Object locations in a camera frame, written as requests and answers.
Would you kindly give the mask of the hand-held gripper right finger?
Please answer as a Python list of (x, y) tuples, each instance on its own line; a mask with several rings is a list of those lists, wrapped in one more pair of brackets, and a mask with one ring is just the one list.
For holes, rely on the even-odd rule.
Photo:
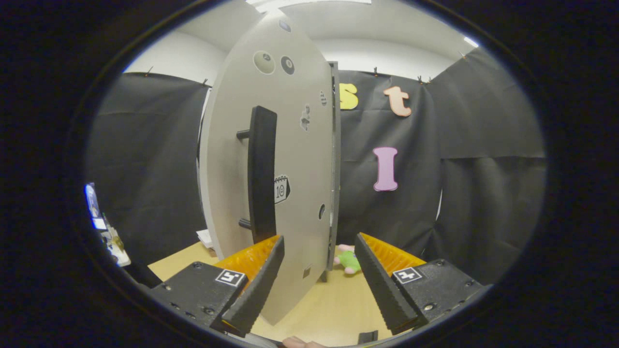
[(445, 259), (424, 261), (365, 233), (356, 236), (354, 253), (394, 335), (455, 314), (491, 288)]

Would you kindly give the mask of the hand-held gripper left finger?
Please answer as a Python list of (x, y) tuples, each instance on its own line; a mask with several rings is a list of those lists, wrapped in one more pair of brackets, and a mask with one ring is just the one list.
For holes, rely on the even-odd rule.
[(275, 235), (213, 265), (194, 261), (150, 289), (150, 295), (203, 329), (245, 337), (265, 306), (284, 256), (284, 238)]

